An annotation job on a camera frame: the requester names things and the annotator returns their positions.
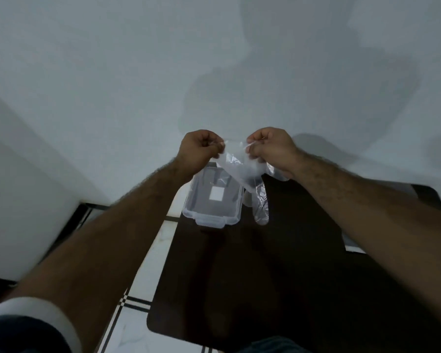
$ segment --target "transparent plastic box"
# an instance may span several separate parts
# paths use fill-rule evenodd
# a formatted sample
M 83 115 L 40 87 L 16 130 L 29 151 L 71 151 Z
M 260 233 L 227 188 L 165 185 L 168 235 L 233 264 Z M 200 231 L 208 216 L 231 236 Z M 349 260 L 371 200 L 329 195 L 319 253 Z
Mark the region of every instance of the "transparent plastic box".
M 194 176 L 183 215 L 212 228 L 234 225 L 240 221 L 243 191 L 223 168 L 209 164 Z

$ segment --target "table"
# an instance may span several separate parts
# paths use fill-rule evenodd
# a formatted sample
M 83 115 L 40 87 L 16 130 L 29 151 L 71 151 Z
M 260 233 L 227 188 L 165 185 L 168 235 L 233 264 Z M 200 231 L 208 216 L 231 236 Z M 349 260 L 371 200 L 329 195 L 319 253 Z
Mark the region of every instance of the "table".
M 264 176 L 270 221 L 181 217 L 147 318 L 153 331 L 226 352 L 283 335 L 313 352 L 441 351 L 441 325 L 299 184 Z M 441 207 L 430 188 L 420 199 Z

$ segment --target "forearm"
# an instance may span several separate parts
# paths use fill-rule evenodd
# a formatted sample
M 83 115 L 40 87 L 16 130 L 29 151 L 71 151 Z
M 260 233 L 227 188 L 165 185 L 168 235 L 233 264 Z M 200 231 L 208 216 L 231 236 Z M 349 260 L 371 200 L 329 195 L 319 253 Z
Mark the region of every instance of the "forearm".
M 441 211 L 301 152 L 294 178 L 441 318 Z
M 74 324 L 84 352 L 94 349 L 123 292 L 131 284 L 183 184 L 173 163 L 93 222 L 74 233 L 37 266 L 11 297 L 53 302 Z

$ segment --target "person's left hand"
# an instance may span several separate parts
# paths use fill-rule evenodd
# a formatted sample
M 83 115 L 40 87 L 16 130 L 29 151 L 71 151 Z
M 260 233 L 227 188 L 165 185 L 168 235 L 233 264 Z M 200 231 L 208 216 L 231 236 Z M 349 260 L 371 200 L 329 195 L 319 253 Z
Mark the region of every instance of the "person's left hand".
M 224 151 L 224 147 L 224 140 L 212 131 L 197 130 L 187 133 L 174 160 L 183 181 L 191 181 L 212 157 L 217 158 Z

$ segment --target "dark blue sleeve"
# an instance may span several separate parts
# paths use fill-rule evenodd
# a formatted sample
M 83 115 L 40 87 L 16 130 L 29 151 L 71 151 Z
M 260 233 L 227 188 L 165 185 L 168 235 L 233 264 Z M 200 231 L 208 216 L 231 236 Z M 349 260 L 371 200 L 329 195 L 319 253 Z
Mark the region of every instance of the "dark blue sleeve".
M 53 326 L 26 316 L 0 316 L 0 353 L 71 353 Z

